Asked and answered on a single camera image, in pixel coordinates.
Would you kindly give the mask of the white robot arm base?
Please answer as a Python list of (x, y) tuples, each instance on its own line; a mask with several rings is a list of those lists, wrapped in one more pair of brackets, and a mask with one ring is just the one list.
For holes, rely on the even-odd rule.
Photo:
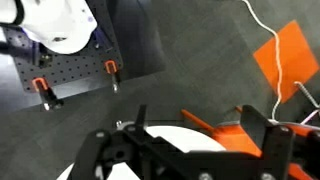
[(87, 0), (0, 0), (0, 24), (59, 54), (81, 51), (98, 26)]

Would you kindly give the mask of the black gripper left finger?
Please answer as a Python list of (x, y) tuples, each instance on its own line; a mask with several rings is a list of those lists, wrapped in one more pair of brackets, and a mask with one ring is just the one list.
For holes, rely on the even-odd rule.
[(152, 138), (145, 130), (146, 105), (139, 107), (134, 122), (111, 133), (97, 129), (89, 133), (79, 149), (67, 180), (107, 180), (115, 165), (124, 163), (141, 180), (182, 180), (181, 173), (165, 162), (160, 147), (177, 151), (163, 138)]

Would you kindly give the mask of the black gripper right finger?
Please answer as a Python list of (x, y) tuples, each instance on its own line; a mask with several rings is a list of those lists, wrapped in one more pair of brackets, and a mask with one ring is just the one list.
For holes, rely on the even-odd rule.
[(258, 160), (258, 178), (286, 180), (290, 177), (294, 133), (264, 117), (253, 106), (237, 106), (236, 110), (240, 114), (238, 121), (216, 126), (192, 113), (189, 120), (207, 131), (227, 151), (255, 157)]

